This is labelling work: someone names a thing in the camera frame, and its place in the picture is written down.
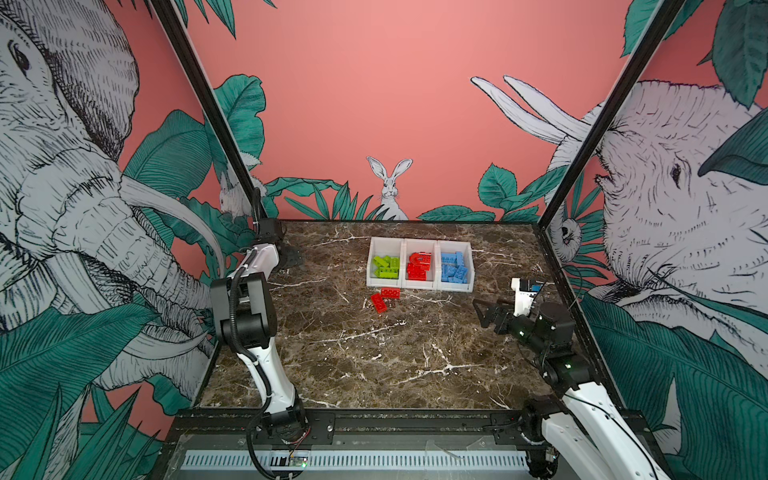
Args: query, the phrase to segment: elephant trunk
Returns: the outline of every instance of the elephant trunk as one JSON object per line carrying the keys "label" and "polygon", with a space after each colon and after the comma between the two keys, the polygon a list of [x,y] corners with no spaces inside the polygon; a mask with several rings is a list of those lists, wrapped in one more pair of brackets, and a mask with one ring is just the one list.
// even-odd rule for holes
{"label": "elephant trunk", "polygon": [[38,257],[77,252],[189,308],[210,305],[207,286],[185,273],[120,196],[121,173],[101,152],[63,151],[25,179],[19,245]]}

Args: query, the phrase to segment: marble tabletop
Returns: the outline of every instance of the marble tabletop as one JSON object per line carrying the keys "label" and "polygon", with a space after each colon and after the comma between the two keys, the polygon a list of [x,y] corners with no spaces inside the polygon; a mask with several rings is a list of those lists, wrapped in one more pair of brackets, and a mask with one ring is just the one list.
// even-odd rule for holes
{"label": "marble tabletop", "polygon": [[[270,277],[277,349],[310,408],[519,409],[549,387],[526,363],[533,353],[483,329],[472,299],[514,299],[512,277],[551,282],[527,225],[286,222],[302,265]],[[379,315],[366,286],[370,237],[472,244],[473,293],[403,290]],[[536,303],[560,301],[548,284]],[[221,349],[202,407],[257,407],[245,366]]]}

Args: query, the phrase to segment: wallpaper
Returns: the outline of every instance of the wallpaper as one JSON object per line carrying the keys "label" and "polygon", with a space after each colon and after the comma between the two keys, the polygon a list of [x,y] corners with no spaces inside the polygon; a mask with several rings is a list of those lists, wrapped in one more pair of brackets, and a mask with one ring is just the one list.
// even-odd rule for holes
{"label": "wallpaper", "polygon": [[768,477],[766,20],[685,2],[550,229],[676,478]]}

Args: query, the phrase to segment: black metal frame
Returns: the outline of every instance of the black metal frame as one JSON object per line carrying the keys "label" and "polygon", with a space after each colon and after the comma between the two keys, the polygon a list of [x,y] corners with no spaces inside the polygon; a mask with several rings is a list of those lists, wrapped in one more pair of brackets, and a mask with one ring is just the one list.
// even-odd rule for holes
{"label": "black metal frame", "polygon": [[[168,432],[150,480],[162,480],[170,467],[182,435],[242,435],[258,409],[188,409],[178,412]],[[491,435],[496,445],[513,445],[517,450],[542,450],[547,445],[531,445],[515,427],[493,432],[494,425],[505,425],[519,418],[519,410],[434,410],[434,409],[307,409],[313,427],[302,445],[332,445],[344,435]],[[624,421],[645,440],[654,460],[669,472],[664,454],[639,412],[623,411]],[[255,445],[285,448],[276,436],[264,431],[254,436]]]}
{"label": "black metal frame", "polygon": [[178,15],[176,15],[176,10],[174,10],[174,6],[171,4],[172,0],[151,1],[155,13],[157,13],[157,18],[160,19],[165,34],[168,36],[170,44],[173,45],[176,56],[179,58],[181,66],[184,68],[184,72],[192,84],[197,100],[200,101],[203,112],[218,137],[227,160],[235,170],[240,186],[243,188],[247,198],[251,198],[253,196],[253,183],[251,182],[250,174],[243,164],[243,159],[240,158],[240,150],[237,148],[237,143],[235,143],[232,137],[230,126],[221,113],[219,104],[216,101],[216,95],[208,83],[202,66],[200,66],[197,55],[187,37],[184,24],[181,23]]}
{"label": "black metal frame", "polygon": [[603,106],[598,118],[594,121],[592,129],[589,130],[587,137],[582,142],[581,148],[565,173],[565,177],[563,177],[563,181],[560,182],[554,197],[552,197],[547,209],[539,219],[538,224],[545,230],[549,227],[549,223],[552,222],[552,218],[554,218],[560,205],[565,202],[565,198],[571,192],[571,188],[576,183],[581,171],[587,166],[589,159],[592,158],[600,140],[605,135],[605,132],[608,131],[614,118],[619,113],[622,105],[624,105],[624,101],[632,92],[637,79],[640,78],[650,58],[653,57],[656,48],[664,39],[664,34],[669,30],[677,13],[683,7],[683,3],[685,3],[685,0],[663,0],[656,15],[650,20],[645,34],[627,61],[619,80],[616,82],[616,86],[605,101],[605,106]]}

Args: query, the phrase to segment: lego brick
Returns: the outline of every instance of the lego brick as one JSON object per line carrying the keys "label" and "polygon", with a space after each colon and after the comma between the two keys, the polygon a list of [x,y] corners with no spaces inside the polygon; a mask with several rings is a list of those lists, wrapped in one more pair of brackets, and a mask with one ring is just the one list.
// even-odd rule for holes
{"label": "lego brick", "polygon": [[469,269],[467,269],[466,266],[457,266],[456,267],[456,273],[453,275],[454,278],[459,280],[461,283],[464,282],[464,279],[467,277],[467,272]]}
{"label": "lego brick", "polygon": [[382,297],[384,298],[400,298],[399,288],[382,288]]}
{"label": "lego brick", "polygon": [[441,253],[440,254],[440,261],[443,265],[456,265],[456,254],[455,253]]}
{"label": "lego brick", "polygon": [[389,262],[388,261],[384,261],[384,259],[382,257],[373,257],[373,262],[376,265],[378,265],[378,266],[389,267]]}

